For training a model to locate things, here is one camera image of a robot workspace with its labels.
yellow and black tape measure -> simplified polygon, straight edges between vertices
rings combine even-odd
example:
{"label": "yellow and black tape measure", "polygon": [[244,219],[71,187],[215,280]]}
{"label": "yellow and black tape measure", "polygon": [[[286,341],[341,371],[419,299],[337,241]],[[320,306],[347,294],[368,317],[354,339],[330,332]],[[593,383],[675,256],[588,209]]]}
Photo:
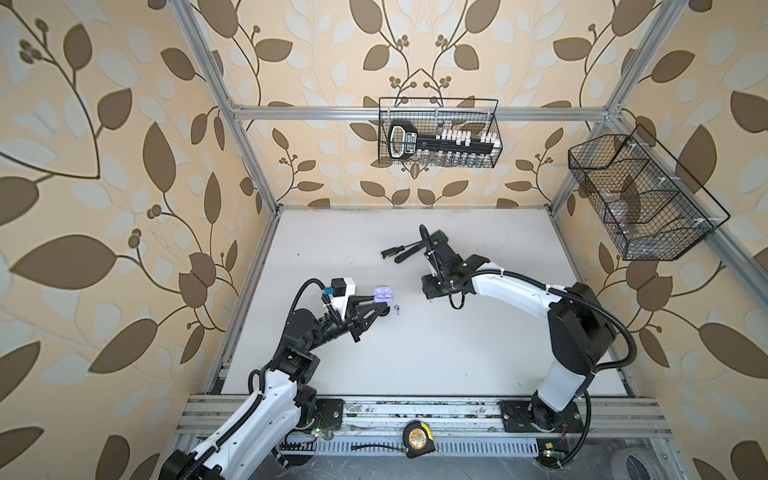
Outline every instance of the yellow and black tape measure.
{"label": "yellow and black tape measure", "polygon": [[416,458],[436,450],[432,430],[419,420],[406,425],[406,430],[402,433],[402,442],[406,444],[408,458]]}

